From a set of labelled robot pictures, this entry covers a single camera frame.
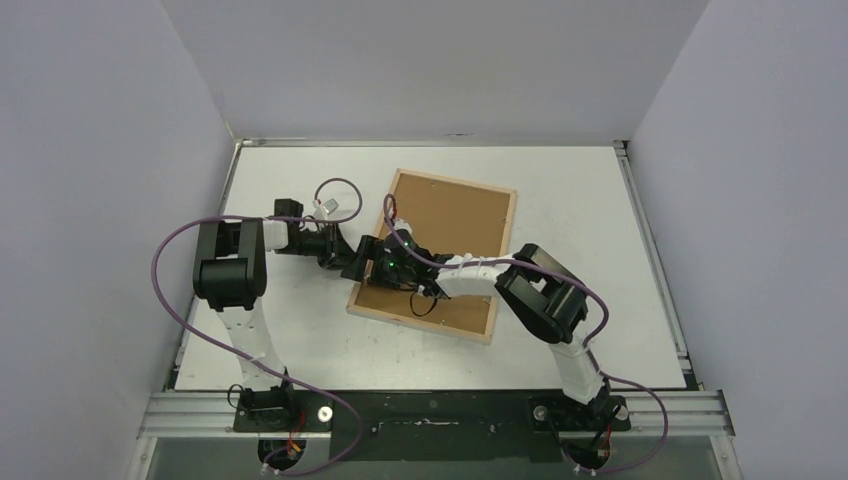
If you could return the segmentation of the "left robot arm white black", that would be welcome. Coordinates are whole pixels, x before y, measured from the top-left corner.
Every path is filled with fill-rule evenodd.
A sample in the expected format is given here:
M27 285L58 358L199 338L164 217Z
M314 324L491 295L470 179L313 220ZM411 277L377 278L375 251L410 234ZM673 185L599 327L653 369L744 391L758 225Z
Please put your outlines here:
M360 281L365 266L344 239L330 215L338 203L313 201L318 221L316 230L300 226L304 206L293 199L275 201L274 213L285 222L260 219L206 221L200 224L195 253L193 287L224 323L232 347L247 356L239 360L242 381L237 411L259 414L270 428L290 428L301 414L293 385L255 365L285 374L287 369L274 347L265 319L261 297L268 284L266 254L305 256L319 267L338 271L340 276Z

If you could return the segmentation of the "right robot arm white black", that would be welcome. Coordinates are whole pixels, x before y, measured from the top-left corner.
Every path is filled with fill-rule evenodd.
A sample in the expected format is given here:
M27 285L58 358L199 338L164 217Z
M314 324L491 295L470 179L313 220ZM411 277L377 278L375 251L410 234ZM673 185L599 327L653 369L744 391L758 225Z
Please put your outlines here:
M418 245L410 226L396 221L379 239L364 236L344 278L390 290L411 289L437 300L503 300L524 328L549 345L567 397L565 414L577 428L605 415L609 383L576 332L588 316L591 294L567 268L533 243L503 256L433 254Z

